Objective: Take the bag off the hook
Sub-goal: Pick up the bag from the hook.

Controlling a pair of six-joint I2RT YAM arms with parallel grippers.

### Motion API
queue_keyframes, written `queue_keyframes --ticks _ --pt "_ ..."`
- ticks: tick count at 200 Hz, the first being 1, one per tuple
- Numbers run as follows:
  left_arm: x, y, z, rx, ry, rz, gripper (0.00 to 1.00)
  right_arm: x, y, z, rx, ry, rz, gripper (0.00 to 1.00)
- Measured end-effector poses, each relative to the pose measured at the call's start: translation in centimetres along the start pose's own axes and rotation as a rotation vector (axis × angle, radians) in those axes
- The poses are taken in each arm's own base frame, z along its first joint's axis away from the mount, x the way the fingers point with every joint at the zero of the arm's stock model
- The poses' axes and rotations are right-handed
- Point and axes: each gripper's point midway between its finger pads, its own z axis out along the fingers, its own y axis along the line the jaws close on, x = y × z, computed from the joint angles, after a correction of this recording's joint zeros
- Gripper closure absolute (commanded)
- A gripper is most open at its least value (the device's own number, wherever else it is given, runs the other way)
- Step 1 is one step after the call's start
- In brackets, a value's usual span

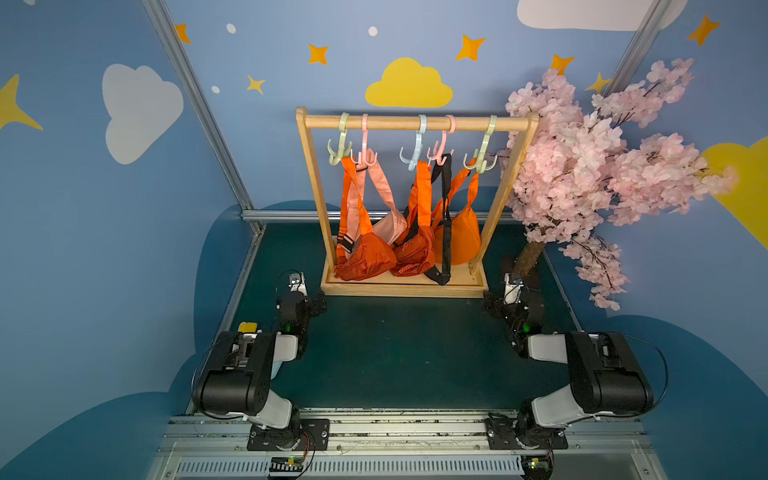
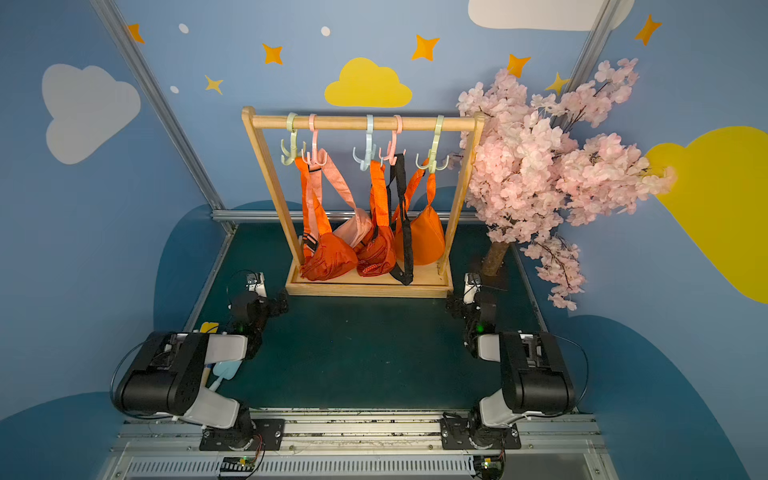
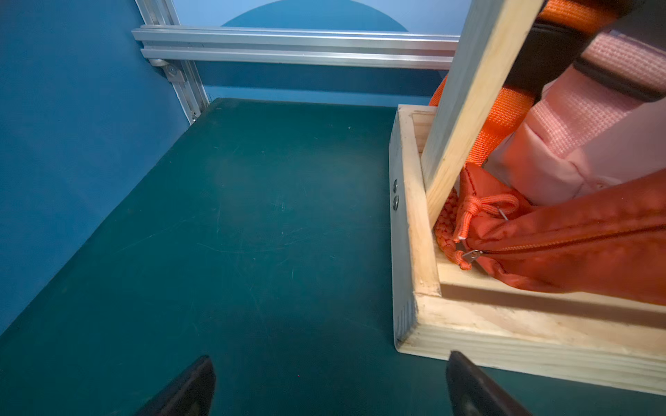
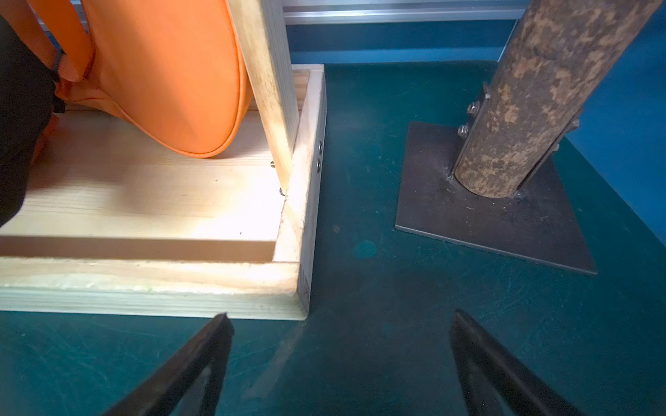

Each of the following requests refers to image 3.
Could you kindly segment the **pink waist bag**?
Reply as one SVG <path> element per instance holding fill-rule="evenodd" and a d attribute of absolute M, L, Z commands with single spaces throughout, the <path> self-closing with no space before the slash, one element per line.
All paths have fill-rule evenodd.
<path fill-rule="evenodd" d="M 664 51 L 598 34 L 484 168 L 539 206 L 664 170 Z"/>

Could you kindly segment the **dark orange waist bag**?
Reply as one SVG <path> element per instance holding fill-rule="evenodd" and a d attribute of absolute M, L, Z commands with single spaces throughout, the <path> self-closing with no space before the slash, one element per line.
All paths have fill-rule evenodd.
<path fill-rule="evenodd" d="M 434 227 L 463 270 L 480 266 L 525 291 L 587 292 L 665 302 L 665 168 L 551 206 L 539 206 L 485 170 L 600 33 L 618 31 L 665 53 L 662 1 L 545 1 Z"/>

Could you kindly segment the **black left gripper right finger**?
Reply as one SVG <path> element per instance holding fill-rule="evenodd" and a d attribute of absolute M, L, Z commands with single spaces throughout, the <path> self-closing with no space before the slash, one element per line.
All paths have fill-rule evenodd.
<path fill-rule="evenodd" d="M 447 387 L 455 416 L 530 416 L 531 413 L 460 351 L 447 364 Z"/>

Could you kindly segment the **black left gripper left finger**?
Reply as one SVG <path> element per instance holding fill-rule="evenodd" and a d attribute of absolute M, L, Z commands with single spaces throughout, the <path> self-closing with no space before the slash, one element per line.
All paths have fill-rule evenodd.
<path fill-rule="evenodd" d="M 213 362 L 208 355 L 201 355 L 136 414 L 208 416 L 215 388 L 216 374 Z"/>

